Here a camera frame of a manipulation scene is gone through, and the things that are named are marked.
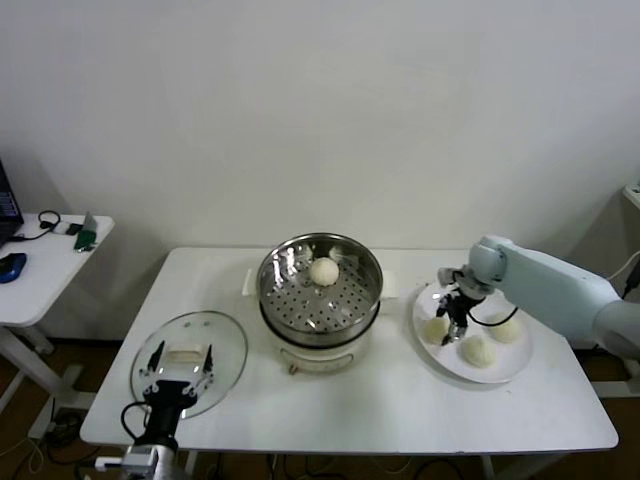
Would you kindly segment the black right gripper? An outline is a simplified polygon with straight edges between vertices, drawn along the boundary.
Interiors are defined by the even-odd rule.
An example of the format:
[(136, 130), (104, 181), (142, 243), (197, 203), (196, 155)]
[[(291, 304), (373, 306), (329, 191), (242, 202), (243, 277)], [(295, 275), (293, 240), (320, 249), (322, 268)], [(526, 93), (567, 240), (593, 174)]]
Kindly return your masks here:
[(453, 323), (444, 335), (441, 346), (459, 341), (465, 336), (467, 327), (460, 325), (468, 324), (467, 316), (474, 306), (475, 300), (460, 292), (450, 292), (444, 298), (439, 299), (436, 316), (442, 318), (449, 316)]

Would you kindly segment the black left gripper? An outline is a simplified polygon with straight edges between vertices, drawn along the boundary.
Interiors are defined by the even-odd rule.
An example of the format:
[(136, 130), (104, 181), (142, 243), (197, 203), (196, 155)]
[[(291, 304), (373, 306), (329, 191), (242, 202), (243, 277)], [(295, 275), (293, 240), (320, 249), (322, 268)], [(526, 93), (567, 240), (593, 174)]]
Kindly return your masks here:
[(147, 362), (138, 369), (143, 399), (151, 411), (144, 432), (134, 441), (135, 445), (177, 445), (175, 434), (181, 413), (194, 406), (197, 395), (202, 395), (214, 380), (214, 348), (209, 344), (193, 387), (186, 381), (156, 381), (164, 347), (165, 342), (161, 341)]

